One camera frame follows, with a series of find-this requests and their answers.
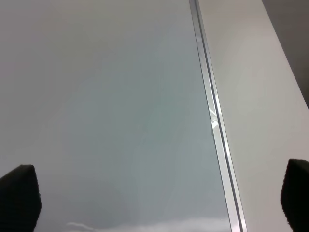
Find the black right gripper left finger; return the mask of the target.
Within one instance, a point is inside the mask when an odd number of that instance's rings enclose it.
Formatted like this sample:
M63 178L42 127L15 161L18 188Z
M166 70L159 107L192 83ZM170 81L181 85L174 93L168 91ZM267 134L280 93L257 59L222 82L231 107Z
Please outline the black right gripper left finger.
M34 231L42 208L33 165L20 165L0 179L0 230Z

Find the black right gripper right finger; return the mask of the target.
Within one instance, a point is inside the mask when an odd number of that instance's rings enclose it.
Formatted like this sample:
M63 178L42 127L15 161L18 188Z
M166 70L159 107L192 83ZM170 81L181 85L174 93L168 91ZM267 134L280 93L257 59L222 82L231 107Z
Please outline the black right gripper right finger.
M294 232L309 230L309 162L289 159L282 190L281 207Z

